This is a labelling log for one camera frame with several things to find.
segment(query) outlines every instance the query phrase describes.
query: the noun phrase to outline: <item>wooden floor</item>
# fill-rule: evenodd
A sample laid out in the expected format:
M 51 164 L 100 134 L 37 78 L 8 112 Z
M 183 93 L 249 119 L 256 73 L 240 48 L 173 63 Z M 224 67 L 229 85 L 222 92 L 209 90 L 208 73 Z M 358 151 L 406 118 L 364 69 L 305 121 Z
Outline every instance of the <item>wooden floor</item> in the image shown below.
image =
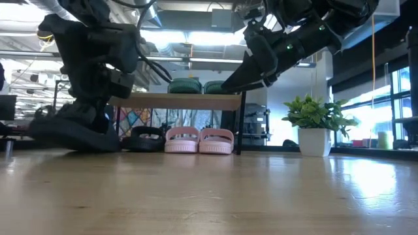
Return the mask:
M 418 164 L 358 157 L 15 152 L 0 234 L 418 234 Z

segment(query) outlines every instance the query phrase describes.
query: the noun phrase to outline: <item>green leaves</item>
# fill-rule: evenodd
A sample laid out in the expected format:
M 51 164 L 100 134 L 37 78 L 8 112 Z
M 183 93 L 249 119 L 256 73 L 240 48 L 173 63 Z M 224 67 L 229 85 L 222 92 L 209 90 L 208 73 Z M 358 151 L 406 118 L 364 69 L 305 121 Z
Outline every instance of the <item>green leaves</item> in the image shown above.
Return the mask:
M 326 128 L 341 131 L 344 136 L 348 136 L 346 127 L 358 125 L 354 119 L 346 119 L 341 113 L 341 105 L 347 104 L 348 101 L 321 104 L 322 101 L 322 98 L 315 101 L 307 95 L 303 100 L 296 97 L 293 102 L 285 102 L 289 113 L 282 120 L 290 121 L 294 127 Z

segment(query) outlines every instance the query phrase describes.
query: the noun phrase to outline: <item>potted plant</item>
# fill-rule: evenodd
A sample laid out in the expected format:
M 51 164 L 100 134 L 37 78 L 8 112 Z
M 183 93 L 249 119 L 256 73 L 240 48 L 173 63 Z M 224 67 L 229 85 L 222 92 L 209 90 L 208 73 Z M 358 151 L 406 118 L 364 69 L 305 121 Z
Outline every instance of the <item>potted plant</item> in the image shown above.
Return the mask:
M 289 107 L 284 121 L 299 126 L 298 137 L 300 152 L 304 156 L 326 157 L 331 150 L 330 131 L 341 131 L 347 137 L 346 128 L 356 126 L 354 119 L 346 119 L 341 113 L 341 105 L 347 101 L 321 104 L 321 99 L 313 100 L 309 95 L 302 100 L 296 97 L 293 102 L 285 102 Z

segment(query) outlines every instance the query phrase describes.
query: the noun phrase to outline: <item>pink slide sandal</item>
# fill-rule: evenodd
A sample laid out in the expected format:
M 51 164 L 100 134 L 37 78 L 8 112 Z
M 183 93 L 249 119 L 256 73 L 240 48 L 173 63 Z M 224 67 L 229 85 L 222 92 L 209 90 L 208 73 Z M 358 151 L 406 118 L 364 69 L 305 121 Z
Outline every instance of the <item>pink slide sandal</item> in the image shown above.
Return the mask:
M 179 134 L 190 135 L 196 137 L 179 137 Z M 199 148 L 199 130 L 194 127 L 175 127 L 167 131 L 165 135 L 165 152 L 166 153 L 197 153 Z
M 206 128 L 201 132 L 201 153 L 229 155 L 234 149 L 234 134 L 225 129 Z

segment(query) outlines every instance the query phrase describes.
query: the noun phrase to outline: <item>white flower pot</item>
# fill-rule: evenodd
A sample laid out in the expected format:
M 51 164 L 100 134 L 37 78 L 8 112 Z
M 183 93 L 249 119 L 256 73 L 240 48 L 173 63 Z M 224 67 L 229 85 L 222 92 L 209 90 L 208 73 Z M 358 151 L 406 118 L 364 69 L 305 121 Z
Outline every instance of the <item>white flower pot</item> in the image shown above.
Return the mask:
M 299 129 L 299 147 L 303 156 L 327 157 L 331 151 L 328 129 Z

